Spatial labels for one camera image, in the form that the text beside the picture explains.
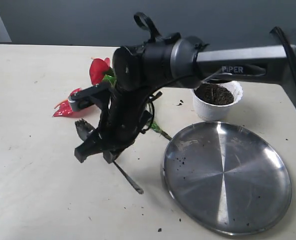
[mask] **white cup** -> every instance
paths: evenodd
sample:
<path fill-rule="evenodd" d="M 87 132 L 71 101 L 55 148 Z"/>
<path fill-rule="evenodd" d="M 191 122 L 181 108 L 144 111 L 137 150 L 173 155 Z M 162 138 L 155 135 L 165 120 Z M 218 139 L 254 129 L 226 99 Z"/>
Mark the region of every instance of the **white cup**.
<path fill-rule="evenodd" d="M 236 103 L 238 103 L 243 96 L 243 89 L 237 81 L 220 83 L 218 85 L 226 88 L 232 93 L 234 98 L 233 103 L 228 105 L 213 105 L 199 99 L 195 95 L 194 89 L 191 90 L 193 95 L 194 111 L 197 113 L 197 115 L 200 118 L 202 118 L 205 121 L 217 121 L 217 120 L 223 119 L 228 114 L 231 107 Z"/>

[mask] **robotic arm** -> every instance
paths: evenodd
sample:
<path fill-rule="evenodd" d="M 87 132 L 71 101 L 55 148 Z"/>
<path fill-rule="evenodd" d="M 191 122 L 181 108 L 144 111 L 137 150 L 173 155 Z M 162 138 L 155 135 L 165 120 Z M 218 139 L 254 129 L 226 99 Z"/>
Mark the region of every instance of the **robotic arm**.
<path fill-rule="evenodd" d="M 115 51 L 115 87 L 103 82 L 69 98 L 74 111 L 93 104 L 102 110 L 97 128 L 85 121 L 76 122 L 84 140 L 75 149 L 81 163 L 98 153 L 112 163 L 140 133 L 145 133 L 146 124 L 154 117 L 152 102 L 161 95 L 153 94 L 162 87 L 192 89 L 205 81 L 232 80 L 279 84 L 296 108 L 296 31 L 285 35 L 275 27 L 256 42 L 215 46 L 195 36 L 181 38 L 178 32 L 163 37 L 141 12 L 134 19 L 150 32 L 150 39 Z"/>

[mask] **white table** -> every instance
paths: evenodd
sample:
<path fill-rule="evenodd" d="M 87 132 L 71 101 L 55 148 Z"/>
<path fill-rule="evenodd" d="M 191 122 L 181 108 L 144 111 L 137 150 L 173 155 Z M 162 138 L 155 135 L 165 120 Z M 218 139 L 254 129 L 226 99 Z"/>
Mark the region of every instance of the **white table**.
<path fill-rule="evenodd" d="M 83 164 L 74 157 L 81 143 L 76 119 L 52 118 L 53 107 L 73 89 L 90 86 L 90 57 L 112 57 L 114 49 L 0 45 L 0 240 L 224 239 L 187 217 L 163 190 L 160 162 L 168 141 L 158 134 L 141 134 L 118 160 L 144 195 L 102 155 Z M 245 239 L 296 239 L 296 110 L 279 86 L 242 86 L 244 98 L 225 121 L 268 141 L 293 183 L 283 220 Z M 156 120 L 170 135 L 200 122 L 188 89 L 162 92 Z M 96 126 L 99 110 L 84 118 Z"/>

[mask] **stainless steel plate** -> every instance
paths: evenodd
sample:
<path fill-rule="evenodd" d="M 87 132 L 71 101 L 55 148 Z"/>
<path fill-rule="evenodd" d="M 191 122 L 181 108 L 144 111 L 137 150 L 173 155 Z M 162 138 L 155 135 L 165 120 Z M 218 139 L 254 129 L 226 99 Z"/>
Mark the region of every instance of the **stainless steel plate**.
<path fill-rule="evenodd" d="M 162 174 L 186 214 L 228 235 L 274 226 L 292 197 L 288 171 L 274 149 L 228 123 L 201 122 L 178 132 L 165 151 Z"/>

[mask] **red flower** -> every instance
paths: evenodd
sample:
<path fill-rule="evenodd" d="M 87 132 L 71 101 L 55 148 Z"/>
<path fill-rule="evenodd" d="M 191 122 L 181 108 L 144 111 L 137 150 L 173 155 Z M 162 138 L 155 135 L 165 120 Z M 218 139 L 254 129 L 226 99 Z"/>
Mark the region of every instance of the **red flower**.
<path fill-rule="evenodd" d="M 110 70 L 110 59 L 92 58 L 89 74 L 92 85 L 96 85 L 102 81 L 105 74 Z"/>
<path fill-rule="evenodd" d="M 81 88 L 77 88 L 73 90 L 69 96 L 81 91 Z M 61 103 L 57 104 L 54 108 L 56 109 L 59 106 L 59 109 L 53 114 L 53 117 L 64 117 L 73 114 L 73 111 L 69 105 L 68 99 L 62 101 Z"/>

